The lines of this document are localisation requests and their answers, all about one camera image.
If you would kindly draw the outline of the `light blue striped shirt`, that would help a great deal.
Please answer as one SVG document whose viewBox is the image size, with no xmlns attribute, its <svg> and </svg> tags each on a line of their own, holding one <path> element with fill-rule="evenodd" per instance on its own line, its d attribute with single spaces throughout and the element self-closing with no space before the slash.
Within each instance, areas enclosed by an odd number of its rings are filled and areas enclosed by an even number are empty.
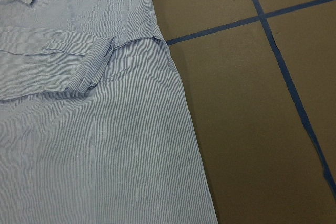
<svg viewBox="0 0 336 224">
<path fill-rule="evenodd" d="M 217 223 L 152 0 L 1 0 L 1 223 Z"/>
</svg>

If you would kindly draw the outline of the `brown paper table cover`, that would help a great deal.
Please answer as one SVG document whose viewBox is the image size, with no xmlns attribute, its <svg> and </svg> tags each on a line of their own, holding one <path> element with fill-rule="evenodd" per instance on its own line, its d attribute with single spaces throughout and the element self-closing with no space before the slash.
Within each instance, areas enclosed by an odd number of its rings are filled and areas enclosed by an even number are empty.
<svg viewBox="0 0 336 224">
<path fill-rule="evenodd" d="M 335 223 L 335 0 L 154 0 L 220 223 Z"/>
</svg>

